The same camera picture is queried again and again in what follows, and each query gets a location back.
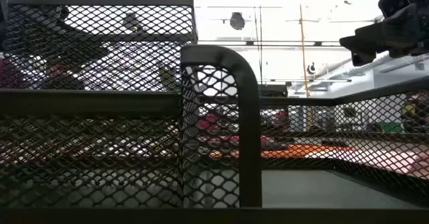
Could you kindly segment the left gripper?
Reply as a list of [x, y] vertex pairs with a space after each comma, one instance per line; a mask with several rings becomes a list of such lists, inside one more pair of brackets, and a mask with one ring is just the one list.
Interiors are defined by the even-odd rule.
[[8, 59], [40, 57], [60, 70], [81, 70], [107, 56], [110, 50], [98, 35], [66, 23], [69, 14], [65, 5], [9, 5]]

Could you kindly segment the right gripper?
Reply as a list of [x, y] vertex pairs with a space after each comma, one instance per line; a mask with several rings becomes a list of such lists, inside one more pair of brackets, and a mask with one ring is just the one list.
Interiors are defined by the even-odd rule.
[[427, 54], [428, 0], [385, 0], [385, 22], [357, 28], [339, 44], [351, 51], [353, 66], [372, 63], [384, 51], [392, 58]]

